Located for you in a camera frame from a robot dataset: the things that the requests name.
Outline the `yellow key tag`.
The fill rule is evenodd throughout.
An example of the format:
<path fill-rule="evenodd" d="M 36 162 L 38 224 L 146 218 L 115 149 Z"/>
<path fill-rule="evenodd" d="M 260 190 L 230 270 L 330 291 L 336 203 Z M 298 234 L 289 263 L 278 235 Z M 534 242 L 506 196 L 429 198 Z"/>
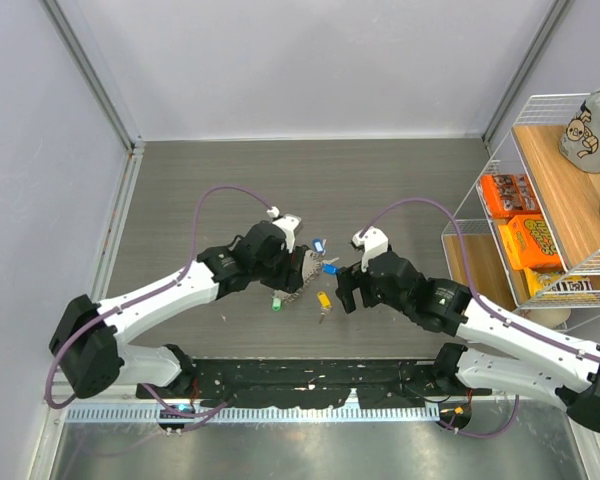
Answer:
<path fill-rule="evenodd" d="M 317 298 L 318 298 L 318 301 L 319 301 L 322 309 L 330 310 L 332 308 L 331 300 L 324 291 L 318 292 Z"/>

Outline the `silver key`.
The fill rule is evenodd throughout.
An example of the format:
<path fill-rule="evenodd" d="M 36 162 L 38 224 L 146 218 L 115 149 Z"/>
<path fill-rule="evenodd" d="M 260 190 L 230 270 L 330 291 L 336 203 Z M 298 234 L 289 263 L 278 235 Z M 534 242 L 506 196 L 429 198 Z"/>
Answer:
<path fill-rule="evenodd" d="M 329 310 L 324 309 L 324 308 L 321 309 L 318 324 L 322 324 L 324 322 L 324 320 L 326 319 L 328 313 L 329 313 Z"/>

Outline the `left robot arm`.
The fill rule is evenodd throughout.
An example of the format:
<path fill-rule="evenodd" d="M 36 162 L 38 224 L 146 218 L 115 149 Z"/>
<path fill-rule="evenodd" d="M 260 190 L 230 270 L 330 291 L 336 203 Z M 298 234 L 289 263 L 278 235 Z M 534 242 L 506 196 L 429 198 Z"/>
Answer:
<path fill-rule="evenodd" d="M 192 393 L 196 369 L 173 344 L 140 347 L 141 334 L 172 317 L 259 282 L 294 293 L 303 286 L 304 245 L 296 242 L 300 218 L 261 221 L 228 246 L 210 247 L 185 267 L 135 291 L 92 301 L 71 300 L 49 344 L 76 399 L 103 393 L 114 384 L 149 385 L 180 398 Z"/>

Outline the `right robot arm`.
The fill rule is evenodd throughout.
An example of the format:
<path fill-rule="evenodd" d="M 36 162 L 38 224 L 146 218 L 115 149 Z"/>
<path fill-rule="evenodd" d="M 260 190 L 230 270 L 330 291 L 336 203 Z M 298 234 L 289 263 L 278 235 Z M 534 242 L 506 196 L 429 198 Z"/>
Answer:
<path fill-rule="evenodd" d="M 428 278 L 393 251 L 339 270 L 336 295 L 345 312 L 355 311 L 356 293 L 366 308 L 389 306 L 426 331 L 466 342 L 439 352 L 432 370 L 439 391 L 490 389 L 533 398 L 600 434 L 600 342 L 536 324 L 453 280 Z M 499 353 L 474 350 L 472 342 Z"/>

